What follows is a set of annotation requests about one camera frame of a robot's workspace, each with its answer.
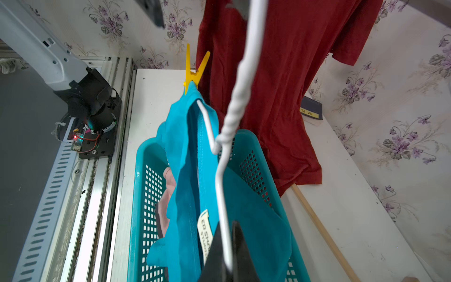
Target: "gray wall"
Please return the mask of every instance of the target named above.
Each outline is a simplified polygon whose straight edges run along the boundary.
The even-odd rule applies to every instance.
[[[67,105],[35,70],[0,74],[0,281],[11,281],[60,142]]]

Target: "yellow clothespin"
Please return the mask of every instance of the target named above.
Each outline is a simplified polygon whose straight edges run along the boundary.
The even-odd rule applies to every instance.
[[[185,95],[186,92],[188,92],[188,86],[191,81],[193,81],[196,84],[196,87],[199,85],[200,78],[202,77],[203,71],[205,70],[205,67],[207,66],[208,59],[210,58],[210,51],[207,51],[205,54],[202,63],[199,66],[199,69],[196,73],[193,73],[191,71],[191,63],[189,59],[189,44],[186,46],[186,79],[185,82],[183,82],[183,86],[185,86]]]

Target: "pink cloth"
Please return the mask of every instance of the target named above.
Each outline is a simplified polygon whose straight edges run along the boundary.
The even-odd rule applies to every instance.
[[[166,190],[163,192],[160,201],[158,202],[158,216],[160,217],[160,227],[163,237],[166,236],[166,231],[169,226],[169,219],[166,216],[168,210],[168,203],[175,190],[175,178],[172,175],[172,170],[167,167],[163,172],[163,177],[166,179]]]

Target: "clothing label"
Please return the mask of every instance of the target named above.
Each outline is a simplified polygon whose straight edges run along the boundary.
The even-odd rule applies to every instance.
[[[212,228],[210,227],[210,222],[208,221],[208,210],[204,210],[203,213],[200,214],[198,220],[198,232],[200,243],[202,245],[202,253],[203,253],[203,264],[207,261],[208,253],[210,252],[210,247],[212,246],[213,234]]]

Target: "red wire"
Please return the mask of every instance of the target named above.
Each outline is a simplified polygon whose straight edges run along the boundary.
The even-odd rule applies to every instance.
[[[95,141],[94,147],[93,147],[91,150],[87,150],[87,151],[84,151],[84,152],[80,152],[80,154],[88,153],[88,152],[94,150],[94,149],[96,148],[96,146],[97,146],[97,140],[99,139],[99,137],[100,137],[100,134],[97,135],[97,138],[95,138],[95,139],[82,139],[82,138],[80,138],[80,139],[82,139],[82,140]]]
[[[87,140],[87,141],[97,141],[97,139],[99,139],[99,136],[100,136],[100,134],[98,134],[97,138],[95,138],[95,139],[81,138],[81,137],[78,137],[78,136],[77,136],[77,138],[81,139],[81,140]]]

